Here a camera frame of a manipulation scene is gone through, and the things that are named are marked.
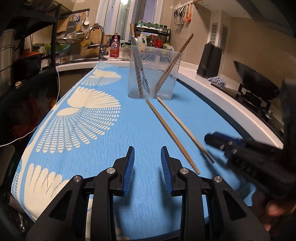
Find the person right hand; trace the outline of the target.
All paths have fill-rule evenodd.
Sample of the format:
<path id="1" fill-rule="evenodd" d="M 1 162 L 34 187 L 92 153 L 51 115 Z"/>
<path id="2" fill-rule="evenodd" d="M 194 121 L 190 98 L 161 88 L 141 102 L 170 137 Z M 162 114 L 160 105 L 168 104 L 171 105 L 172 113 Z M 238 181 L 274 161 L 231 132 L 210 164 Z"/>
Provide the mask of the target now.
<path id="1" fill-rule="evenodd" d="M 275 221 L 280 216 L 290 216 L 295 211 L 295 202 L 287 200 L 269 200 L 259 189 L 252 194 L 252 212 L 262 223 L 266 231 L 275 227 Z"/>

